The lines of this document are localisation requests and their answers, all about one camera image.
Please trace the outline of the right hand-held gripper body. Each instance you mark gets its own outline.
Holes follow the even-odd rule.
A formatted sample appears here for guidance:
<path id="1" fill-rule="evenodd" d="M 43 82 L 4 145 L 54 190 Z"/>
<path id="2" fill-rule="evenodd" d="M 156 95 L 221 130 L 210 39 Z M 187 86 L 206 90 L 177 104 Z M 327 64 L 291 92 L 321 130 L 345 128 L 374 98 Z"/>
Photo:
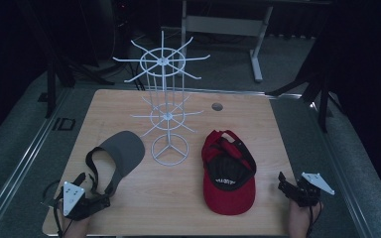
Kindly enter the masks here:
<path id="1" fill-rule="evenodd" d="M 330 187 L 321 174 L 302 173 L 301 178 L 297 181 L 296 192 L 292 200 L 299 207 L 316 206 L 322 191 L 335 195 L 334 189 Z"/>

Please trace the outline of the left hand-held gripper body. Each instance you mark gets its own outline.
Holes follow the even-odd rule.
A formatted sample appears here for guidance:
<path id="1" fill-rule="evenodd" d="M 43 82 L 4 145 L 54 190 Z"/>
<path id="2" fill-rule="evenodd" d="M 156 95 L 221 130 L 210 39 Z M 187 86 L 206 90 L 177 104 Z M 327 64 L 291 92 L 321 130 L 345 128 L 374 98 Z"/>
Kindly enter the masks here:
<path id="1" fill-rule="evenodd" d="M 71 182 L 63 183 L 63 216 L 75 221 L 85 219 L 103 209 L 99 201 L 85 197 L 85 190 Z"/>

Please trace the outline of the red baseball cap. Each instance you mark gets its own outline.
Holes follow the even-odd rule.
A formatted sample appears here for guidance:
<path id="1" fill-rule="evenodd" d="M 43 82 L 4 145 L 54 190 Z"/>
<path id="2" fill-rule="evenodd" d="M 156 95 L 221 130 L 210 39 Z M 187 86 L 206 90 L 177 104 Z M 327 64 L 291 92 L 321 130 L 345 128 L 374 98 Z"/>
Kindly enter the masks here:
<path id="1" fill-rule="evenodd" d="M 257 165 L 242 140 L 230 130 L 213 130 L 201 149 L 203 197 L 221 215 L 248 211 L 256 197 Z"/>

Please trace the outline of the white wire display rack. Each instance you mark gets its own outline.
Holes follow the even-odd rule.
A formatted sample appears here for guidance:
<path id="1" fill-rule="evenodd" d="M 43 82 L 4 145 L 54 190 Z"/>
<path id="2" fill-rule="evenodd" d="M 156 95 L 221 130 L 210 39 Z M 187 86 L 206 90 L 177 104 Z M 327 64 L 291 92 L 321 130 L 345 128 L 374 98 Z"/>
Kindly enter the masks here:
<path id="1" fill-rule="evenodd" d="M 161 43 L 158 48 L 151 50 L 131 44 L 142 51 L 138 59 L 118 59 L 119 62 L 136 62 L 141 72 L 126 82 L 138 82 L 142 77 L 147 79 L 146 89 L 141 100 L 150 110 L 147 114 L 134 114 L 133 118 L 146 118 L 150 128 L 141 135 L 142 138 L 153 136 L 150 144 L 150 156 L 160 165 L 172 167 L 184 162 L 191 153 L 190 142 L 183 136 L 181 129 L 196 133 L 196 129 L 187 125 L 187 120 L 202 113 L 189 111 L 186 103 L 191 98 L 186 93 L 186 80 L 201 80 L 200 76 L 186 71 L 189 62 L 206 60 L 209 55 L 199 58 L 188 58 L 186 48 L 192 38 L 183 43 L 178 49 L 165 45 L 165 34 L 161 32 Z"/>

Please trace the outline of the person's left hand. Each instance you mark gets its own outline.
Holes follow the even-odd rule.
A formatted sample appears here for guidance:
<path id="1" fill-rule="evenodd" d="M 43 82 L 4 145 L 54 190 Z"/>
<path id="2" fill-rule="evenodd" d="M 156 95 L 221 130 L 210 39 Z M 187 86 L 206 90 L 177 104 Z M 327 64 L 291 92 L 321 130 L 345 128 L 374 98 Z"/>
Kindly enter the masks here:
<path id="1" fill-rule="evenodd" d="M 79 221 L 71 220 L 63 216 L 63 238 L 86 238 L 90 217 Z"/>

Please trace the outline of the person's right hand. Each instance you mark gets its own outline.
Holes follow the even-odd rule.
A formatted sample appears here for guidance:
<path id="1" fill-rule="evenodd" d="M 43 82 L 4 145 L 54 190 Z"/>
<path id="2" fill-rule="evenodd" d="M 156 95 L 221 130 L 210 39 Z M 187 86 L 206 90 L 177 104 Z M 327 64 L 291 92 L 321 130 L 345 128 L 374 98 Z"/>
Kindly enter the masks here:
<path id="1" fill-rule="evenodd" d="M 289 200 L 288 233 L 290 238 L 308 238 L 323 205 L 319 202 L 313 207 L 299 207 L 292 199 Z"/>

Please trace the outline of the black tripod stand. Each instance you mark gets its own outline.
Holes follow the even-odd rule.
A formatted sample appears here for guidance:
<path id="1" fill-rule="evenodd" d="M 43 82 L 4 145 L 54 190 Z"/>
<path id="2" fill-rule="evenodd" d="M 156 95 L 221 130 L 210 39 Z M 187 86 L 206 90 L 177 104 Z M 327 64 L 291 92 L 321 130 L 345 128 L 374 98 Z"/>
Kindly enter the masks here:
<path id="1" fill-rule="evenodd" d="M 296 78 L 272 91 L 266 92 L 266 95 L 279 97 L 288 92 L 290 89 L 296 88 L 304 83 L 308 86 L 302 94 L 302 99 L 305 103 L 312 104 L 317 96 L 319 96 L 319 108 L 317 122 L 321 130 L 326 133 L 326 115 L 328 101 L 336 103 L 336 100 L 330 95 L 331 75 L 336 66 L 336 57 L 330 57 L 320 66 L 313 69 L 307 69 L 305 66 L 301 68 Z"/>
<path id="2" fill-rule="evenodd" d="M 47 72 L 47 115 L 49 118 L 57 107 L 56 78 L 60 80 L 63 86 L 73 87 L 75 79 L 71 74 L 71 69 L 78 70 L 85 77 L 103 85 L 113 85 L 113 82 L 99 77 L 96 73 L 85 68 L 64 54 L 57 45 L 51 40 L 50 34 L 45 30 L 39 20 L 33 20 L 30 27 L 45 53 L 48 64 Z"/>

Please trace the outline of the black floor bracket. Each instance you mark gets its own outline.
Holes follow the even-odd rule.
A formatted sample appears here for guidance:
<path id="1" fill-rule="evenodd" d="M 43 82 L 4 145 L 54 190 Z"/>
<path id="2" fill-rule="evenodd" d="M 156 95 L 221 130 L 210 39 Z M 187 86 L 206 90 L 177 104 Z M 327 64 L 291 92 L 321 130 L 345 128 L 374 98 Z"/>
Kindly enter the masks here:
<path id="1" fill-rule="evenodd" d="M 52 130 L 53 131 L 72 131 L 76 124 L 76 120 L 73 118 L 61 118 L 59 117 Z"/>

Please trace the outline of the white metal desk frame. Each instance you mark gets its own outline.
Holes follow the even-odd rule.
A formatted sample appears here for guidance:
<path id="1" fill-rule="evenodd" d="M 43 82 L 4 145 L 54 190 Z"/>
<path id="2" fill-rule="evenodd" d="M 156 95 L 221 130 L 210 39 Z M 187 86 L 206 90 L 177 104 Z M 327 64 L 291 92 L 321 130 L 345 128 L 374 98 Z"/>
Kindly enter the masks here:
<path id="1" fill-rule="evenodd" d="M 270 18 L 273 10 L 277 6 L 299 6 L 313 8 L 327 8 L 332 4 L 331 0 L 205 0 L 213 2 L 222 2 L 224 4 L 247 4 L 252 6 L 264 6 L 265 11 L 262 13 L 261 20 L 224 18 L 196 16 L 188 14 L 189 1 L 196 0 L 180 0 L 182 2 L 182 25 L 181 25 L 181 44 L 180 52 L 186 56 L 188 45 L 191 42 L 187 38 L 187 32 L 220 34 L 232 36 L 254 37 L 257 42 L 253 49 L 249 52 L 250 62 L 254 80 L 261 82 L 263 74 L 259 55 L 261 46 L 267 33 Z"/>

